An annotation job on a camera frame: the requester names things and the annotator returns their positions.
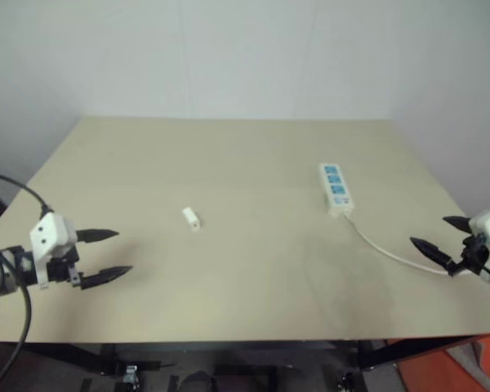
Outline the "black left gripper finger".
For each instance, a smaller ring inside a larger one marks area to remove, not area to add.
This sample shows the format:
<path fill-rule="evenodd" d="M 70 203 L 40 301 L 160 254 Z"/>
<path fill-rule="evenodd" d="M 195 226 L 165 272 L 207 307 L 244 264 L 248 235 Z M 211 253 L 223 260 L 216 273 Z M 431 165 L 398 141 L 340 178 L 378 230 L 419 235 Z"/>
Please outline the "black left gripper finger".
<path fill-rule="evenodd" d="M 119 235 L 111 229 L 81 229 L 76 232 L 78 243 L 95 243 Z"/>
<path fill-rule="evenodd" d="M 80 274 L 79 287 L 82 290 L 98 287 L 106 283 L 110 283 L 117 278 L 122 277 L 129 272 L 132 266 L 114 266 L 107 269 L 100 270 L 97 274 L 93 274 L 88 277 L 84 277 Z"/>

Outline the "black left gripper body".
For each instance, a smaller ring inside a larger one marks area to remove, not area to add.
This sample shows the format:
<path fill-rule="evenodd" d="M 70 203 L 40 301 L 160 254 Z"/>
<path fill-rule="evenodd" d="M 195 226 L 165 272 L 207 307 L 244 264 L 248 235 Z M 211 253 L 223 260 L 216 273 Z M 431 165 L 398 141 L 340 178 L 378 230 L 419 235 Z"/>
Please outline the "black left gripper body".
<path fill-rule="evenodd" d="M 72 246 L 63 256 L 53 256 L 47 263 L 47 275 L 50 282 L 68 282 L 73 287 L 82 286 L 82 274 L 76 269 L 79 262 L 78 250 Z"/>

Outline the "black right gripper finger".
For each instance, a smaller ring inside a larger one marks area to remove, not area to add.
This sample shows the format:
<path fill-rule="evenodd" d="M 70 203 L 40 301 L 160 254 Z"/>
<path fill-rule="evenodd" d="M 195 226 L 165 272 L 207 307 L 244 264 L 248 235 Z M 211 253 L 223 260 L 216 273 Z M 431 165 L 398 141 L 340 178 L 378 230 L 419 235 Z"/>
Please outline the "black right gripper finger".
<path fill-rule="evenodd" d="M 472 234 L 472 229 L 470 228 L 470 218 L 468 217 L 445 216 L 443 220 L 462 232 Z"/>
<path fill-rule="evenodd" d="M 452 272 L 454 262 L 449 255 L 440 251 L 438 247 L 424 239 L 411 237 L 410 241 L 423 256 L 441 266 L 447 272 Z"/>

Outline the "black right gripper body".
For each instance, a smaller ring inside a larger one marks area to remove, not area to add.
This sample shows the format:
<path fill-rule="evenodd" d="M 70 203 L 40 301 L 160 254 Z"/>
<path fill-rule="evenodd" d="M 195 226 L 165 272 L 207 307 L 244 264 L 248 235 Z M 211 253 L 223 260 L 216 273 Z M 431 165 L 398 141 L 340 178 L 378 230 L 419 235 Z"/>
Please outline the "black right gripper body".
<path fill-rule="evenodd" d="M 461 254 L 461 261 L 447 264 L 448 275 L 453 277 L 461 274 L 464 270 L 468 270 L 476 275 L 481 275 L 484 272 L 485 277 L 490 278 L 490 269 L 485 266 L 489 257 L 486 241 L 485 234 L 477 234 L 466 238 L 463 241 L 464 249 Z"/>

